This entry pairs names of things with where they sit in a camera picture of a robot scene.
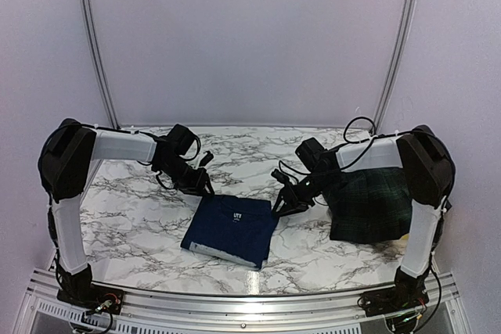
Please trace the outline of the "navy blue t-shirt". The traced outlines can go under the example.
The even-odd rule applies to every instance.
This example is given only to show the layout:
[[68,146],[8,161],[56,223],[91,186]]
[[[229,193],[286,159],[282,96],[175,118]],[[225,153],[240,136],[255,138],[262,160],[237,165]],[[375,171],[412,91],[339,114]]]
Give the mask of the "navy blue t-shirt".
[[226,195],[204,197],[181,248],[259,270],[269,258],[278,222],[268,200]]

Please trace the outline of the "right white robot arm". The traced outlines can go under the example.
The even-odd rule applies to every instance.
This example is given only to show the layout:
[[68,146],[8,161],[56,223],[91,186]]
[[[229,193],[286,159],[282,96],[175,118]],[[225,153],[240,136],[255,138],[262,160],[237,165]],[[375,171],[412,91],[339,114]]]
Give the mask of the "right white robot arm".
[[332,149],[316,138],[303,141],[296,154],[306,167],[302,180],[293,183],[279,169],[272,176],[282,184],[272,207],[273,217],[303,213],[328,187],[340,188],[356,171],[395,168],[403,173],[412,206],[409,240],[389,289],[364,293],[370,307],[385,303],[403,309],[424,290],[432,253],[440,239],[444,213],[449,209],[456,167],[445,144],[427,125],[392,135],[373,135],[346,141]]

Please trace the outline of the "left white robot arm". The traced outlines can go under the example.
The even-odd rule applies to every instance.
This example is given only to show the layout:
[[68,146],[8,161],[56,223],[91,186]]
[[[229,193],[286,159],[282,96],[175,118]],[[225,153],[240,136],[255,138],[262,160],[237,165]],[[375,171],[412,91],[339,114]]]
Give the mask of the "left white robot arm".
[[81,234],[81,201],[93,162],[133,160],[145,164],[157,176],[171,179],[172,189],[189,196],[212,196],[214,189],[205,168],[207,154],[198,167],[186,157],[200,139],[176,124],[166,135],[114,130],[67,118],[47,138],[38,158],[41,185],[49,196],[49,231],[56,246],[56,271],[61,289],[81,306],[99,299],[92,283]]

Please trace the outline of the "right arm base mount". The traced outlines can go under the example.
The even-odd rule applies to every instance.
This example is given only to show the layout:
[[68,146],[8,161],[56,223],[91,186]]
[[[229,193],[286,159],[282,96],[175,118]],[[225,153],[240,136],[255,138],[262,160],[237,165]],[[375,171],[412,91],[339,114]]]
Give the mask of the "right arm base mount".
[[423,307],[428,302],[425,288],[410,290],[405,286],[393,286],[365,291],[359,297],[357,305],[365,311],[367,317],[372,317]]

